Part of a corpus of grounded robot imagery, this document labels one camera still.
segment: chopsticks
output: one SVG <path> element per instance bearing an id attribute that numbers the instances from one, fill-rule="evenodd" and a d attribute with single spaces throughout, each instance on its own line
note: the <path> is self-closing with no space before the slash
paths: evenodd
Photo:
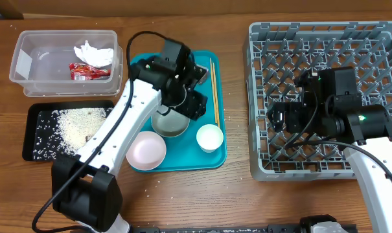
<path id="1" fill-rule="evenodd" d="M 211 87 L 213 90 L 213 105 L 214 105 L 214 121 L 217 126 L 220 128 L 220 118 L 219 118 L 219 107 L 218 107 L 218 99 L 217 99 L 217 86 L 216 86 L 216 69 L 214 67 L 214 63 L 210 58 L 210 74 L 211 74 Z"/>

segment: gray basket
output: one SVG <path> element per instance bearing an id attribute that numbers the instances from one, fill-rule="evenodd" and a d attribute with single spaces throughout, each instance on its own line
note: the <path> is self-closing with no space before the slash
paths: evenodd
<path id="1" fill-rule="evenodd" d="M 253 23 L 243 51 L 253 178 L 354 178 L 335 145 L 283 149 L 295 135 L 286 130 L 275 133 L 266 112 L 274 102 L 300 100 L 293 78 L 306 70 L 351 66 L 356 71 L 363 105 L 382 104 L 392 119 L 392 21 Z"/>

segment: pink bowl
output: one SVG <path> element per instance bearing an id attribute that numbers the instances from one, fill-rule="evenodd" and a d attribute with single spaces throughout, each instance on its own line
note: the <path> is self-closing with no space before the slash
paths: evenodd
<path id="1" fill-rule="evenodd" d="M 167 147 L 161 136 L 151 131 L 138 133 L 126 152 L 126 160 L 138 170 L 157 168 L 164 160 Z"/>

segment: robotic arm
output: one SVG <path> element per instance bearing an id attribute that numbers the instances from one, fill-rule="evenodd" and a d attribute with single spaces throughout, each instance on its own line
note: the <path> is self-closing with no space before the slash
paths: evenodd
<path id="1" fill-rule="evenodd" d="M 165 46 L 159 56 L 130 65 L 130 45 L 140 34 L 161 36 Z M 134 138 L 156 111 L 167 114 L 173 109 L 192 120 L 205 114 L 207 97 L 194 87 L 207 79 L 208 70 L 195 64 L 190 49 L 181 42 L 156 32 L 139 32 L 128 43 L 127 64 L 130 80 L 101 128 L 75 156 L 62 155 L 54 162 L 53 197 L 34 218 L 35 232 L 129 232 L 129 224 L 119 215 L 122 195 L 116 176 Z M 82 179 L 87 175 L 93 177 L 91 182 Z M 55 211 L 83 227 L 38 229 L 36 223 L 51 203 Z"/>
<path id="2" fill-rule="evenodd" d="M 355 80 L 351 67 L 306 72 L 295 79 L 301 101 L 275 103 L 268 118 L 276 132 L 286 122 L 287 132 L 299 133 L 285 148 L 335 144 L 344 150 L 374 232 L 392 232 L 392 122 L 382 105 L 363 106 Z M 304 132 L 326 138 L 294 143 Z"/>

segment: white bowl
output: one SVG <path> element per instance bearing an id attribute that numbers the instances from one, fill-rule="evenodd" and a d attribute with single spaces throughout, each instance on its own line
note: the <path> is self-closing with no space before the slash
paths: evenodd
<path id="1" fill-rule="evenodd" d="M 219 127 L 207 124 L 197 131 L 196 139 L 204 152 L 211 153 L 222 145 L 224 136 Z"/>
<path id="2" fill-rule="evenodd" d="M 151 116 L 151 126 L 163 137 L 176 137 L 184 133 L 190 124 L 190 119 L 171 110 L 166 116 L 154 113 Z"/>
<path id="3" fill-rule="evenodd" d="M 138 170 L 148 171 L 157 168 L 164 160 L 167 146 L 157 133 L 144 131 L 138 133 L 126 152 L 126 160 Z"/>

